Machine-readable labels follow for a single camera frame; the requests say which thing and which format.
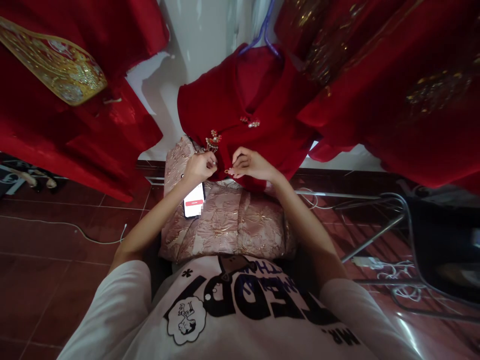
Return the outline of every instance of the brooch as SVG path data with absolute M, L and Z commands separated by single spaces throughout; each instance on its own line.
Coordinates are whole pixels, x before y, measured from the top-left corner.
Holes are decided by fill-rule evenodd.
M 206 137 L 206 151 L 211 151 L 212 153 L 216 152 L 219 149 L 219 142 L 222 140 L 222 135 L 216 130 L 211 131 L 211 138 Z

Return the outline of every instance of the power strip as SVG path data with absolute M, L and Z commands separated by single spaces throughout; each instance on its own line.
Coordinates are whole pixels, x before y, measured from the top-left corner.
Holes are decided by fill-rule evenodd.
M 372 256 L 354 256 L 351 262 L 361 268 L 383 269 L 384 266 L 378 257 Z

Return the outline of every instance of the red tile floor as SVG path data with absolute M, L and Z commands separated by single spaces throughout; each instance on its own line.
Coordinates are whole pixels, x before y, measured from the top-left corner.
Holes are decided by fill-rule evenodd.
M 139 163 L 147 176 L 163 176 L 161 167 Z M 296 188 L 323 192 L 378 194 L 398 191 L 395 178 L 383 175 L 323 172 L 303 173 L 292 179 Z M 96 190 L 67 181 L 55 195 L 37 194 L 22 187 L 0 200 L 0 215 L 68 222 L 80 226 L 100 242 L 113 242 L 125 234 L 161 198 L 162 186 L 139 188 L 131 203 L 123 203 Z M 325 198 L 319 205 L 336 204 Z M 376 209 L 344 212 L 316 209 L 341 255 L 372 234 L 385 221 Z M 386 234 L 364 253 L 385 262 L 411 259 L 403 231 Z M 64 224 L 46 224 L 0 217 L 0 359 L 55 359 L 87 311 L 97 286 L 106 276 L 116 244 L 99 245 L 85 240 L 77 229 Z M 348 263 L 353 278 L 376 277 L 374 270 Z M 424 359 L 478 359 L 480 327 L 405 313 L 382 288 L 366 287 L 393 324 Z M 441 305 L 424 294 L 422 309 Z M 442 300 L 457 311 L 470 309 Z

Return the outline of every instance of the purple hanger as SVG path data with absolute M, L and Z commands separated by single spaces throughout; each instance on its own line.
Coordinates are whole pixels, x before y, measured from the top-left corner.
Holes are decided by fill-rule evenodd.
M 268 46 L 271 52 L 275 54 L 277 58 L 282 59 L 279 52 L 277 51 L 277 49 L 274 48 L 272 43 L 269 41 L 269 37 L 267 36 L 267 29 L 269 28 L 270 16 L 272 16 L 274 3 L 275 3 L 275 0 L 270 0 L 270 5 L 268 6 L 268 11 L 266 12 L 265 20 L 263 20 L 263 23 L 261 24 L 261 28 L 260 28 L 260 32 L 258 33 L 258 36 L 253 39 L 250 45 L 248 45 L 247 47 L 244 47 L 238 53 L 238 56 L 245 54 L 248 50 L 253 48 L 260 41 L 260 38 L 262 37 L 262 33 L 263 33 L 263 40 L 265 40 L 265 44 Z

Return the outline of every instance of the pink garment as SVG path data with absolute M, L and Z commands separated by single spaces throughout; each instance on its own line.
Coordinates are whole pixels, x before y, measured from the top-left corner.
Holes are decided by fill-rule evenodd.
M 199 146 L 184 135 L 169 151 L 164 193 L 181 179 Z M 158 255 L 172 262 L 217 254 L 250 255 L 262 259 L 292 258 L 297 249 L 284 212 L 275 199 L 253 194 L 232 179 L 206 181 L 200 218 L 184 218 L 180 204 L 161 232 Z

